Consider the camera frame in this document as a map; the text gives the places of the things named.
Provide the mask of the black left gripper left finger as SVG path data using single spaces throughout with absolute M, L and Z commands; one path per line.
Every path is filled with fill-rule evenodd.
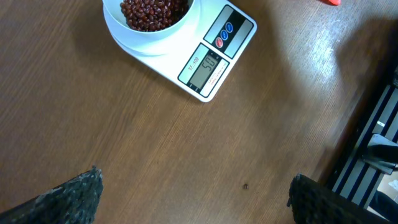
M 1 213 L 1 223 L 93 223 L 103 175 L 92 167 L 80 175 Z

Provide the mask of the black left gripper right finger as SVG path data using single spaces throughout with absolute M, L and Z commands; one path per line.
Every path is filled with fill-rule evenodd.
M 397 223 L 397 217 L 382 218 L 303 174 L 291 181 L 287 206 L 292 209 L 297 224 Z

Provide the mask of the red plastic measuring scoop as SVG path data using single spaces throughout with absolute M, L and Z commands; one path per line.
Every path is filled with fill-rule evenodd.
M 320 0 L 320 1 L 331 6 L 339 6 L 341 4 L 341 0 Z

